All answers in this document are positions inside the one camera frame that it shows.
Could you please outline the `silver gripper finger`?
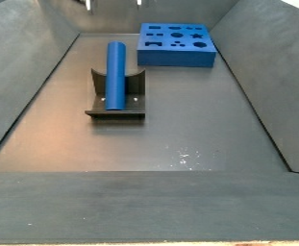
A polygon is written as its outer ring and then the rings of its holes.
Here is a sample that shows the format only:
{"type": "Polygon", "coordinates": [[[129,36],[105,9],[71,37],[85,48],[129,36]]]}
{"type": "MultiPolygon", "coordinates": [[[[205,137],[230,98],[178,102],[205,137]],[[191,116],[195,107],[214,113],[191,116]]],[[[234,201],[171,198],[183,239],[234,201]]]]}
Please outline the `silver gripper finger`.
{"type": "Polygon", "coordinates": [[[86,9],[87,9],[87,11],[91,12],[93,11],[91,0],[85,0],[85,3],[86,3],[86,9]]]}
{"type": "Polygon", "coordinates": [[[143,0],[137,0],[138,7],[142,6],[142,4],[143,4],[143,0]]]}

